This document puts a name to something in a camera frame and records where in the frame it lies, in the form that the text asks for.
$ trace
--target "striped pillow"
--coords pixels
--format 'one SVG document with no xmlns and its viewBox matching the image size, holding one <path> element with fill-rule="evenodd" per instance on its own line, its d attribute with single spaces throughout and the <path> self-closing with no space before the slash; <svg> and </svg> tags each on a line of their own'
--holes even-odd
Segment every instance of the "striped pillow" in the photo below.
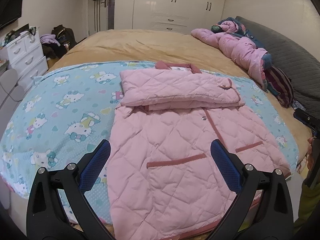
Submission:
<svg viewBox="0 0 320 240">
<path fill-rule="evenodd" d="M 278 99 L 281 106 L 288 108 L 293 102 L 291 80 L 279 68 L 271 66 L 264 70 L 268 81 L 268 90 Z"/>
</svg>

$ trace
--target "bed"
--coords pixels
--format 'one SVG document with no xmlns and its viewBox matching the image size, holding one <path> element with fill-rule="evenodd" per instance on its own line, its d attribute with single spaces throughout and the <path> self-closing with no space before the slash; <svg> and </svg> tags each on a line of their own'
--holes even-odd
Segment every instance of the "bed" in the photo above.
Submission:
<svg viewBox="0 0 320 240">
<path fill-rule="evenodd" d="M 246 72 L 219 50 L 191 35 L 110 30 L 87 38 L 59 60 L 49 73 L 35 79 L 35 87 L 20 104 L 1 141 L 1 175 L 9 187 L 28 198 L 34 174 L 41 164 L 48 169 L 61 169 L 92 151 L 101 139 L 109 138 L 114 107 L 122 97 L 118 73 L 125 69 L 154 67 L 159 60 L 193 63 L 212 74 L 232 78 L 246 104 L 277 138 L 294 172 L 305 156 L 310 131 L 293 118 L 292 108 L 281 107 L 273 95 L 260 90 Z M 80 107 L 74 107 L 77 101 L 81 102 Z M 67 111 L 74 114 L 75 119 L 67 116 Z M 18 131 L 14 130 L 15 119 L 21 125 Z M 61 129 L 64 138 L 55 139 L 60 123 L 65 126 Z M 79 133 L 77 125 L 88 129 Z M 51 138 L 45 138 L 47 129 Z M 31 142 L 40 146 L 32 148 Z M 102 172 L 86 197 L 100 219 L 109 224 L 106 179 Z M 61 199 L 68 217 L 76 222 L 63 192 Z"/>
</svg>

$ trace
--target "silver drawer handle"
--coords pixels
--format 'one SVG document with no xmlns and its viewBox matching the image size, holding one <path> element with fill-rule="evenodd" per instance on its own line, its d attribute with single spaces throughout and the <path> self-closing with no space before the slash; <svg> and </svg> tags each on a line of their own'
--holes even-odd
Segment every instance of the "silver drawer handle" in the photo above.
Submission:
<svg viewBox="0 0 320 240">
<path fill-rule="evenodd" d="M 35 75 L 30 76 L 30 78 L 36 77 L 38 75 L 39 70 L 36 71 Z"/>
<path fill-rule="evenodd" d="M 32 56 L 31 59 L 29 59 L 29 60 L 26 61 L 26 64 L 27 64 L 27 65 L 30 65 L 30 64 L 32 63 L 32 61 L 33 61 L 33 56 Z"/>
<path fill-rule="evenodd" d="M 14 52 L 14 54 L 17 55 L 17 54 L 20 52 L 20 50 L 21 50 L 21 48 L 17 49 L 17 50 Z"/>
</svg>

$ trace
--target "light blue blanket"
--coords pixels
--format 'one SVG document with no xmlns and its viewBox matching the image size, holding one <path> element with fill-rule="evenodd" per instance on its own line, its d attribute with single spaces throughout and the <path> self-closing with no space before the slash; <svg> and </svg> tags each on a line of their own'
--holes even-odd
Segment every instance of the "light blue blanket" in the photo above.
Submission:
<svg viewBox="0 0 320 240">
<path fill-rule="evenodd" d="M 36 77 L 35 86 L 17 108 L 0 143 L 0 171 L 8 185 L 28 198 L 38 168 L 63 169 L 92 152 L 101 140 L 109 139 L 114 109 L 123 97 L 119 72 L 154 65 L 145 61 L 91 63 Z M 294 170 L 298 147 L 277 111 L 252 80 L 230 78 L 246 104 L 276 137 Z M 111 223 L 106 182 L 106 172 L 102 171 L 85 196 L 98 217 Z M 65 194 L 60 194 L 68 216 L 74 221 Z"/>
</svg>

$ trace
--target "white wall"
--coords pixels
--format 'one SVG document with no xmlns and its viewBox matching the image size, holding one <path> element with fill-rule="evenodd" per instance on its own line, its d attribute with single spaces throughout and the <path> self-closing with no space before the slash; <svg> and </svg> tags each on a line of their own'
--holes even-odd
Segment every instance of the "white wall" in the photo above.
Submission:
<svg viewBox="0 0 320 240">
<path fill-rule="evenodd" d="M 310 0 L 226 0 L 222 18 L 236 16 L 287 36 L 320 61 L 320 16 Z"/>
<path fill-rule="evenodd" d="M 76 41 L 86 37 L 83 0 L 23 0 L 22 17 L 0 32 L 1 40 L 10 30 L 18 29 L 29 23 L 40 27 L 40 35 L 62 24 L 73 29 Z"/>
</svg>

